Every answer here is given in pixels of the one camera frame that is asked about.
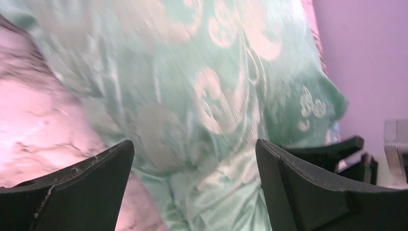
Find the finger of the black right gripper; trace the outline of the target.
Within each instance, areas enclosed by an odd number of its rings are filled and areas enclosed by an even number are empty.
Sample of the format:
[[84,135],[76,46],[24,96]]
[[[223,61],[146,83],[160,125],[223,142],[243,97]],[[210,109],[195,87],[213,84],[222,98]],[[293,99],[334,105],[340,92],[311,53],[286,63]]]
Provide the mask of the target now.
[[359,152],[363,147],[364,139],[360,136],[354,136],[328,146],[283,147],[283,149],[304,161],[334,172],[341,160]]
[[360,155],[360,159],[355,162],[341,160],[338,163],[338,175],[368,183],[377,184],[378,162],[369,153]]

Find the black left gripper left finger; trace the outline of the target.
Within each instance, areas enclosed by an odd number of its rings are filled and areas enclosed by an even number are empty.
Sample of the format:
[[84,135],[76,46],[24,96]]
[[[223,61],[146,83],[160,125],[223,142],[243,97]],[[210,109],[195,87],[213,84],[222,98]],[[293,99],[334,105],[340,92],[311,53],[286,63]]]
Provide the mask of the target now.
[[113,231],[134,158],[132,141],[0,190],[3,231]]

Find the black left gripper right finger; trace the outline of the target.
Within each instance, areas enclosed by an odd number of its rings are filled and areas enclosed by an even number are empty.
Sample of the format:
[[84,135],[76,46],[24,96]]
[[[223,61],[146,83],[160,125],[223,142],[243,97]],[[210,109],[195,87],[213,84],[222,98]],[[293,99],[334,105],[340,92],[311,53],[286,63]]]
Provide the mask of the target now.
[[275,231],[405,231],[408,192],[327,171],[267,140],[255,146]]

